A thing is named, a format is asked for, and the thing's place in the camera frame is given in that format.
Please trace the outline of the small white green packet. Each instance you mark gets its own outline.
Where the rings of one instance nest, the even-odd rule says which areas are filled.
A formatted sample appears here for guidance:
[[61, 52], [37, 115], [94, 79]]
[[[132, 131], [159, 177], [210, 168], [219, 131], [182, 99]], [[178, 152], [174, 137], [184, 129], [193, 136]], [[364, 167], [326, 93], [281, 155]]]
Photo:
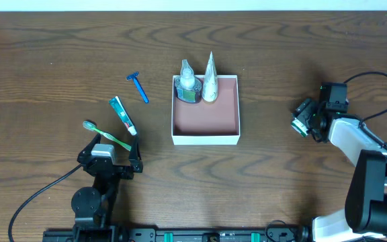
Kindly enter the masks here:
[[303, 137], [308, 136], [308, 128], [298, 119], [295, 118], [292, 120], [291, 127], [299, 134], [301, 134]]

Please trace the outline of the white lotion tube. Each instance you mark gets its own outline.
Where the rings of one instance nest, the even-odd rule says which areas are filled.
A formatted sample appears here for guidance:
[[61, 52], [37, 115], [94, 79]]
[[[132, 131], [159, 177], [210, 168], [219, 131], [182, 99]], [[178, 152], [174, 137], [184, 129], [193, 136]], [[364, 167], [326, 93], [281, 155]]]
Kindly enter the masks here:
[[211, 52], [208, 64], [206, 67], [206, 73], [204, 75], [203, 87], [202, 87], [202, 99], [205, 102], [213, 103], [218, 97], [218, 76], [216, 73], [216, 66], [214, 62], [214, 55]]

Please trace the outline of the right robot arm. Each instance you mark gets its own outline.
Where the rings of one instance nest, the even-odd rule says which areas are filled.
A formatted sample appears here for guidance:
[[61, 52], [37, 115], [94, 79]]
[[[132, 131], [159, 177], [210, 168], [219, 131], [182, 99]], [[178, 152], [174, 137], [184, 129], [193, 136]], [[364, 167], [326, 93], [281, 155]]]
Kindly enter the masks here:
[[313, 220], [313, 241], [354, 241], [387, 236], [387, 144], [347, 112], [347, 86], [323, 83], [318, 101], [306, 99], [292, 127], [318, 143], [330, 142], [354, 165], [344, 208]]

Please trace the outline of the green toothbrush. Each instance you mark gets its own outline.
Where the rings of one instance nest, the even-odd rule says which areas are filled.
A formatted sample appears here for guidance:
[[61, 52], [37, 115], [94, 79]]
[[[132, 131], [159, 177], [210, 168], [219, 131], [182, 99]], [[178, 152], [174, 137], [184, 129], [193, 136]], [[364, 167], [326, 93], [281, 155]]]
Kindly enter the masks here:
[[96, 127], [96, 125], [90, 121], [83, 121], [83, 127], [87, 130], [90, 130], [92, 132], [96, 132], [102, 136], [104, 136], [105, 138], [107, 138], [108, 140], [110, 141], [113, 141], [117, 144], [119, 144], [121, 147], [125, 148], [127, 151], [131, 151], [131, 146], [130, 145], [127, 145], [126, 143], [123, 143], [122, 141], [120, 141], [119, 139], [117, 139], [116, 137], [114, 137], [112, 134], [108, 133], [108, 132], [104, 132], [100, 129], [98, 129]]

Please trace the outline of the clear foam soap pump bottle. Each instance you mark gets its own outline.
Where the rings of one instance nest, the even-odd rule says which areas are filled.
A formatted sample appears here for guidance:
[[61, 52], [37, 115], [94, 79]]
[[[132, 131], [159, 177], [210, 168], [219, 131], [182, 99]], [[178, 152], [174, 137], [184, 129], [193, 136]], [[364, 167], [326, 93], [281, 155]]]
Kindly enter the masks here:
[[194, 75], [187, 59], [181, 61], [180, 74], [174, 79], [176, 97], [189, 104], [199, 103], [202, 95], [202, 82]]

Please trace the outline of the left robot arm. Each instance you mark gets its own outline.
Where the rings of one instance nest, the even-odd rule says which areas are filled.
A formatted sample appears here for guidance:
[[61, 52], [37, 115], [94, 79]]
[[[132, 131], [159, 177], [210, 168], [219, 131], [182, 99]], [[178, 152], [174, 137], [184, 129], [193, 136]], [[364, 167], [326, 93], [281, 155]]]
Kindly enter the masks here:
[[118, 165], [115, 147], [102, 144], [100, 134], [79, 153], [77, 161], [94, 177], [94, 182], [92, 186], [77, 190], [71, 200], [75, 213], [75, 241], [128, 240], [126, 230], [112, 224], [112, 212], [120, 181], [133, 179], [135, 173], [143, 171], [138, 137], [131, 144], [128, 160], [129, 165]]

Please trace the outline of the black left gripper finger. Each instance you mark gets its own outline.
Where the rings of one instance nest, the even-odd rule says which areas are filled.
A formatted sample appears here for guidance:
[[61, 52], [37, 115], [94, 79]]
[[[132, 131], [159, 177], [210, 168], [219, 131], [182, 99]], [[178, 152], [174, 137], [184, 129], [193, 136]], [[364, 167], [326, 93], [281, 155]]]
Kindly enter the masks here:
[[131, 166], [143, 166], [142, 158], [139, 150], [138, 136], [134, 137], [128, 158]]
[[86, 159], [91, 155], [92, 149], [96, 144], [99, 144], [101, 141], [101, 135], [96, 134], [91, 142], [78, 154], [78, 159]]

